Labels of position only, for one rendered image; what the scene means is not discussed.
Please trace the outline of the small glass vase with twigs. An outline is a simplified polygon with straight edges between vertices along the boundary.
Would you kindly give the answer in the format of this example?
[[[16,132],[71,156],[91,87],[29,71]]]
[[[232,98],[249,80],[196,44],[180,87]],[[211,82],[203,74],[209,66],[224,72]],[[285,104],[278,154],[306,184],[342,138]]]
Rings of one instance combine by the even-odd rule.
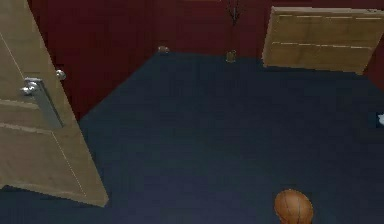
[[[240,0],[227,0],[226,11],[230,17],[230,26],[229,26],[229,47],[226,51],[226,62],[235,63],[236,62],[236,50],[234,47],[234,36],[235,36],[235,27],[242,14]]]

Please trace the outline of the orange basketball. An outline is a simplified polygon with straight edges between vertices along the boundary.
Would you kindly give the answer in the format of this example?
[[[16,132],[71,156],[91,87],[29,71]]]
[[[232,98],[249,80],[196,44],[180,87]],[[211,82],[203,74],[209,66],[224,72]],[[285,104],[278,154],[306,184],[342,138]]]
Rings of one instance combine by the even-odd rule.
[[[274,200],[274,210],[280,224],[312,224],[313,205],[300,191],[286,189],[279,192]]]

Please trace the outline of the light wooden room door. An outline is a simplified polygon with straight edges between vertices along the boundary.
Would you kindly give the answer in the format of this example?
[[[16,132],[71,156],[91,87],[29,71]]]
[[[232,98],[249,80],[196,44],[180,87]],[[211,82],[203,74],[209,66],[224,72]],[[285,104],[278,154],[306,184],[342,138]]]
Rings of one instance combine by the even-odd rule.
[[[103,207],[108,195],[27,0],[0,0],[0,188]],[[40,78],[64,124],[20,89]]]

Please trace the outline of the light wooden chest of drawers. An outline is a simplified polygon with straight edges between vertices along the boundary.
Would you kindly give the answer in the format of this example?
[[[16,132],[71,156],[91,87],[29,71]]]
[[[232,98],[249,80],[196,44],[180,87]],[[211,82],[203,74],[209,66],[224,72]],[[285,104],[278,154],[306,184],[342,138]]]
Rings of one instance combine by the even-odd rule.
[[[361,75],[383,34],[383,10],[273,6],[262,60]]]

